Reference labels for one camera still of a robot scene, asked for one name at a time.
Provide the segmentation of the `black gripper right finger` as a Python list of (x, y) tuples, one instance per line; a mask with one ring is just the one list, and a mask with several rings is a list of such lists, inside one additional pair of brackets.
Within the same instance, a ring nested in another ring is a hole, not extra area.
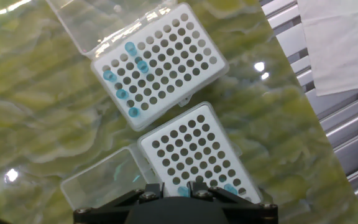
[(214, 223), (278, 224), (278, 205), (253, 203), (235, 194), (233, 189), (209, 187), (204, 182), (188, 182), (189, 198), (204, 201), (201, 211)]

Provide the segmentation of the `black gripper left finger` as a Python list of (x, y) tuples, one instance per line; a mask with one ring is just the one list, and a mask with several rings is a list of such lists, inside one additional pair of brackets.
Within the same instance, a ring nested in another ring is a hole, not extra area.
[(164, 198), (163, 188), (164, 183), (146, 184), (143, 189), (130, 190), (100, 207), (78, 208), (73, 212), (73, 223), (125, 223), (136, 205)]

